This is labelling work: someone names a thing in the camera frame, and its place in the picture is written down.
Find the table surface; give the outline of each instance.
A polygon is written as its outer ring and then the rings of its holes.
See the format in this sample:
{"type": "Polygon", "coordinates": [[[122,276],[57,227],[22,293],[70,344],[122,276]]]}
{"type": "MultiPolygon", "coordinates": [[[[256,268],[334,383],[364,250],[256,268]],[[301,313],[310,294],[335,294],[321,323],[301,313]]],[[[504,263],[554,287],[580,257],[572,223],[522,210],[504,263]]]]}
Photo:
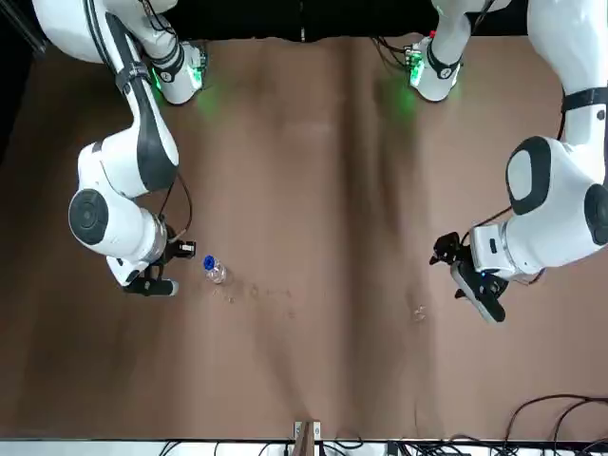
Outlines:
{"type": "MultiPolygon", "coordinates": [[[[438,236],[508,205],[511,151],[557,132],[560,84],[526,39],[473,39],[442,104],[365,39],[210,55],[206,90],[159,98],[199,248],[166,271],[172,299],[123,294],[67,226],[79,151],[130,124],[110,75],[56,50],[34,63],[0,168],[0,434],[289,438],[312,417],[326,438],[490,439],[527,399],[606,393],[606,252],[509,287],[502,325],[428,267],[438,236]]],[[[185,223],[179,187],[167,214],[185,223]]],[[[547,438],[565,405],[514,436],[547,438]]],[[[579,409],[563,438],[597,438],[605,413],[579,409]]]]}

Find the black cable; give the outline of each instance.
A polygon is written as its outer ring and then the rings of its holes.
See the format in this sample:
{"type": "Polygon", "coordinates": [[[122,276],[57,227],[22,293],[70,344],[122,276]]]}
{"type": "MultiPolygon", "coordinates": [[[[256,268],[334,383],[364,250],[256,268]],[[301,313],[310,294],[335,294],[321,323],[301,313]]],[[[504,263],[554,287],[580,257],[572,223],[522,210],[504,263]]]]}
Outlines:
{"type": "Polygon", "coordinates": [[[181,442],[167,442],[161,450],[161,453],[159,454],[159,456],[167,456],[167,454],[169,454],[171,451],[173,451],[173,448],[177,447],[181,442]]]}
{"type": "Polygon", "coordinates": [[[359,449],[360,447],[362,447],[365,444],[365,442],[363,442],[360,438],[358,440],[359,440],[359,442],[357,442],[353,446],[344,445],[343,443],[338,442],[337,440],[333,440],[332,443],[335,445],[338,445],[342,449],[351,450],[351,449],[359,449]]]}
{"type": "Polygon", "coordinates": [[[558,131],[558,140],[561,139],[561,135],[563,135],[563,128],[566,124],[566,116],[565,114],[562,112],[561,113],[561,120],[560,120],[560,130],[558,131]]]}
{"type": "Polygon", "coordinates": [[[171,445],[171,442],[167,442],[166,444],[164,444],[164,446],[162,447],[161,452],[159,453],[159,456],[164,456],[164,452],[167,450],[167,448],[169,447],[169,445],[171,445]]]}
{"type": "Polygon", "coordinates": [[[190,190],[188,190],[188,186],[186,185],[185,180],[181,176],[181,173],[178,171],[178,179],[180,180],[181,186],[183,187],[183,191],[186,194],[186,198],[188,199],[188,221],[186,222],[186,226],[183,228],[181,233],[186,233],[190,229],[190,225],[192,224],[192,197],[190,196],[190,190]]]}
{"type": "Polygon", "coordinates": [[[484,447],[490,451],[494,450],[497,452],[495,456],[517,456],[517,448],[501,447],[501,442],[485,442],[467,434],[455,434],[449,438],[449,441],[454,442],[459,439],[470,440],[471,442],[475,442],[478,447],[484,447]]]}
{"type": "Polygon", "coordinates": [[[386,50],[389,51],[389,55],[390,57],[392,57],[393,62],[390,63],[391,67],[394,67],[395,69],[399,69],[402,71],[408,71],[408,66],[406,65],[405,61],[401,61],[399,59],[399,56],[396,55],[396,53],[394,51],[392,51],[390,48],[385,47],[380,41],[378,41],[376,38],[370,38],[371,41],[375,44],[376,46],[376,50],[378,51],[378,53],[380,54],[380,57],[385,60],[387,62],[390,62],[390,60],[387,59],[386,55],[384,54],[384,52],[382,52],[382,49],[380,48],[381,46],[384,47],[386,50]]]}
{"type": "Polygon", "coordinates": [[[581,400],[573,405],[571,405],[570,407],[568,407],[560,416],[560,418],[558,419],[556,425],[555,425],[555,429],[553,432],[553,453],[557,453],[558,451],[558,436],[560,433],[560,428],[561,428],[561,424],[563,423],[563,420],[565,420],[566,416],[568,416],[570,413],[572,413],[574,410],[578,409],[579,407],[582,407],[584,405],[587,404],[602,404],[604,406],[608,406],[608,398],[588,398],[588,399],[584,399],[581,400]]]}
{"type": "Polygon", "coordinates": [[[596,440],[595,442],[592,442],[591,445],[586,446],[585,448],[582,449],[581,453],[583,454],[589,454],[589,450],[593,447],[596,447],[598,445],[601,444],[606,444],[608,443],[608,437],[604,437],[603,439],[599,439],[596,440]]]}
{"type": "Polygon", "coordinates": [[[177,36],[177,33],[172,27],[167,27],[165,24],[162,23],[161,18],[154,11],[154,7],[152,7],[150,0],[140,0],[140,3],[143,5],[143,10],[145,11],[146,16],[148,17],[148,21],[150,21],[150,26],[152,27],[152,29],[154,29],[155,31],[166,31],[167,33],[171,33],[172,35],[177,36]],[[152,16],[154,16],[154,19],[158,24],[157,26],[154,25],[150,13],[152,13],[152,16]]]}
{"type": "Polygon", "coordinates": [[[328,448],[333,451],[335,454],[339,454],[340,456],[347,456],[347,454],[341,449],[336,448],[335,446],[329,446],[327,444],[321,444],[323,448],[328,448]]]}
{"type": "MultiPolygon", "coordinates": [[[[177,232],[173,237],[171,237],[169,239],[169,243],[175,242],[176,240],[181,238],[185,233],[187,233],[187,231],[190,229],[190,225],[192,225],[192,218],[194,216],[194,207],[192,204],[192,196],[190,195],[190,190],[188,190],[188,185],[186,184],[185,180],[183,179],[183,177],[181,176],[181,173],[179,171],[178,171],[177,177],[178,177],[178,180],[180,181],[181,187],[183,188],[183,192],[186,194],[186,198],[188,200],[188,221],[186,222],[183,229],[181,229],[181,231],[177,232]]],[[[167,193],[164,196],[164,201],[162,202],[161,210],[159,211],[159,218],[162,216],[164,208],[165,208],[167,202],[169,201],[169,196],[171,195],[171,191],[173,190],[174,184],[175,184],[175,181],[171,182],[171,185],[169,186],[169,189],[167,190],[167,193]]]]}
{"type": "Polygon", "coordinates": [[[477,19],[475,20],[475,24],[473,25],[473,29],[471,30],[471,36],[475,34],[475,31],[477,31],[477,27],[484,21],[485,15],[490,11],[490,8],[492,8],[492,5],[494,5],[495,1],[496,0],[488,0],[485,3],[485,7],[480,11],[479,15],[477,16],[477,19]]]}
{"type": "Polygon", "coordinates": [[[522,410],[524,410],[526,407],[529,407],[533,404],[538,404],[539,402],[544,402],[544,401],[550,401],[550,400],[554,400],[554,399],[578,399],[580,401],[586,401],[586,400],[598,400],[598,401],[605,401],[608,403],[608,398],[603,398],[603,397],[590,397],[590,396],[583,396],[580,394],[569,394],[569,393],[565,393],[565,394],[549,394],[546,396],[541,396],[541,397],[537,397],[536,399],[532,399],[528,402],[525,402],[523,404],[521,404],[519,407],[516,408],[516,410],[513,412],[513,414],[511,415],[511,419],[509,420],[509,424],[506,427],[506,433],[504,435],[504,440],[503,440],[503,447],[506,446],[506,444],[509,441],[509,437],[511,436],[511,431],[513,430],[513,425],[515,424],[515,420],[517,418],[517,416],[522,412],[522,410]]]}
{"type": "Polygon", "coordinates": [[[257,454],[257,456],[262,456],[262,453],[264,452],[264,450],[269,447],[270,445],[272,445],[272,443],[268,443],[265,446],[262,447],[262,449],[259,451],[259,453],[257,454]]]}
{"type": "Polygon", "coordinates": [[[389,44],[389,42],[387,41],[387,39],[384,36],[374,36],[373,37],[376,41],[378,41],[378,43],[380,43],[382,46],[384,46],[386,49],[392,51],[392,52],[398,52],[400,54],[405,54],[406,50],[403,49],[402,47],[395,47],[389,44]]]}
{"type": "Polygon", "coordinates": [[[391,69],[396,69],[397,71],[405,71],[405,69],[401,65],[396,65],[394,62],[391,62],[386,55],[384,55],[384,52],[382,52],[382,49],[380,48],[378,42],[376,42],[373,38],[370,39],[373,45],[375,46],[376,51],[378,52],[378,55],[380,56],[384,67],[387,69],[388,72],[390,72],[391,69]]]}
{"type": "Polygon", "coordinates": [[[470,230],[468,230],[465,235],[463,236],[463,239],[460,241],[460,245],[464,245],[465,244],[465,239],[468,237],[468,232],[471,231],[473,228],[477,228],[480,226],[484,226],[487,225],[490,221],[494,221],[495,219],[497,219],[500,216],[503,216],[504,214],[506,214],[507,212],[509,212],[511,210],[511,206],[507,207],[506,209],[503,209],[501,212],[494,214],[492,217],[490,218],[486,218],[484,221],[481,221],[479,223],[477,223],[476,225],[473,225],[470,230]]]}
{"type": "Polygon", "coordinates": [[[161,210],[159,211],[159,217],[162,215],[162,213],[164,212],[164,206],[167,205],[167,202],[169,201],[169,197],[171,196],[171,191],[173,190],[173,184],[175,183],[175,181],[171,182],[171,185],[169,186],[169,189],[167,190],[166,195],[164,196],[164,201],[162,202],[161,205],[161,210]]]}

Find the water bottle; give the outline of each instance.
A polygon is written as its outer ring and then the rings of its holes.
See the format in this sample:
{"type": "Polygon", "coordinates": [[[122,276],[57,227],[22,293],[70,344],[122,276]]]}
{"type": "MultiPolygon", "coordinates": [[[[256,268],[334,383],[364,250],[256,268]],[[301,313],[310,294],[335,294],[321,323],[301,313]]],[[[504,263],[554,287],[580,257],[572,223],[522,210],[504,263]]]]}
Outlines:
{"type": "Polygon", "coordinates": [[[202,266],[205,268],[207,278],[213,283],[220,284],[226,280],[226,267],[211,255],[205,257],[202,266]]]}

